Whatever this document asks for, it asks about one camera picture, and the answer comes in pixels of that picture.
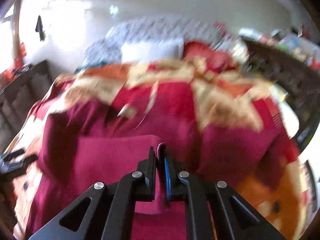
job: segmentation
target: bed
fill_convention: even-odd
[[[182,60],[121,63],[125,42],[177,37],[185,44]],[[206,58],[212,53],[225,57],[221,50],[230,51],[230,43],[219,27],[170,15],[121,23],[89,46],[77,73],[55,80],[6,150],[24,148],[25,156],[39,155],[27,174],[13,182],[16,238],[28,238],[95,179],[104,179],[95,167],[97,160],[117,174],[115,166],[121,164],[116,158],[110,161],[114,154],[106,147],[97,148],[103,155],[94,151],[89,157],[75,148],[92,150],[114,140],[137,147],[141,140],[140,145],[158,148],[166,144],[174,158],[204,180],[226,180],[287,239],[298,239],[309,202],[298,149],[285,132],[265,80],[243,76],[236,53],[218,70],[217,60]],[[120,154],[117,147],[113,150]],[[122,156],[124,160],[137,161],[131,155]],[[132,170],[127,166],[119,169]],[[162,239],[153,235],[161,216],[184,223],[179,203],[168,207],[161,192],[156,194],[156,203],[136,208],[138,233],[132,239]],[[174,239],[183,239],[185,229],[179,226],[166,226],[165,231],[180,232]]]

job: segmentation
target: bedspread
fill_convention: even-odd
[[[54,142],[49,140],[57,123],[62,130],[75,124],[78,143],[84,137],[157,136],[188,171],[207,181],[226,180],[287,239],[300,236],[308,198],[300,181],[298,150],[263,80],[244,78],[237,69],[215,73],[197,56],[110,64],[59,76],[7,149],[24,147],[26,155],[39,153],[38,164],[13,182],[19,238],[26,228],[28,237],[55,215],[37,218],[47,206],[43,196],[50,190],[58,194],[44,188],[50,185],[46,181],[59,180],[54,171],[59,163],[54,166],[54,158],[46,159],[61,149],[52,150]],[[50,163],[53,170],[46,169]],[[67,205],[75,195],[65,197]],[[166,215],[184,216],[179,204],[142,212],[135,216],[134,228],[152,232]],[[146,228],[144,219],[156,222]],[[133,239],[144,238],[133,234]]]

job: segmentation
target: white object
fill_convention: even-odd
[[[280,108],[284,128],[287,131],[289,138],[292,138],[299,130],[299,119],[288,103],[281,102],[278,106]]]
[[[164,58],[181,59],[184,42],[182,38],[163,41],[124,43],[121,47],[121,62],[148,63]]]

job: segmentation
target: maroon cloth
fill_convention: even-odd
[[[182,83],[160,84],[155,105],[139,125],[149,94],[150,88],[122,89],[112,106],[92,100],[48,116],[38,160],[43,177],[31,206],[26,238],[95,182],[109,184],[134,171],[147,158],[150,146],[159,154],[163,142],[173,158],[202,179],[223,179],[235,186],[266,159],[261,178],[267,178],[267,184],[278,181],[278,176],[270,176],[279,172],[273,172],[275,163],[269,161],[267,151],[277,137],[276,127],[255,133],[210,124],[200,135],[190,113],[193,109],[188,107],[193,106],[192,92]],[[138,113],[129,120],[117,117],[128,102]],[[156,200],[137,204],[132,239],[186,239],[183,205],[172,203],[167,210],[163,187],[157,176]]]

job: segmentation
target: dark wooden furniture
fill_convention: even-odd
[[[24,85],[26,85],[26,87],[28,88],[28,91],[29,91],[30,96],[33,99],[33,101],[34,102],[37,101],[35,91],[31,85],[31,79],[35,76],[35,74],[45,75],[47,77],[47,80],[50,83],[50,85],[52,84],[53,80],[52,80],[52,76],[49,71],[49,64],[46,60],[44,60],[38,64],[30,65],[29,69],[26,72],[24,72],[24,73],[20,74],[18,77],[16,77],[15,80],[10,82],[0,92],[0,114],[2,115],[2,117],[4,119],[4,122],[9,126],[10,130],[14,133],[16,133],[17,131],[14,131],[8,118],[3,113],[2,106],[4,106],[4,105],[9,106],[10,110],[15,115],[15,117],[19,119],[19,116],[18,116],[17,112],[15,111],[14,107],[12,106],[12,103],[16,100],[20,88]]]
[[[244,40],[250,52],[249,65],[288,91],[287,103],[300,123],[294,138],[300,151],[304,150],[319,125],[320,75],[285,52]]]

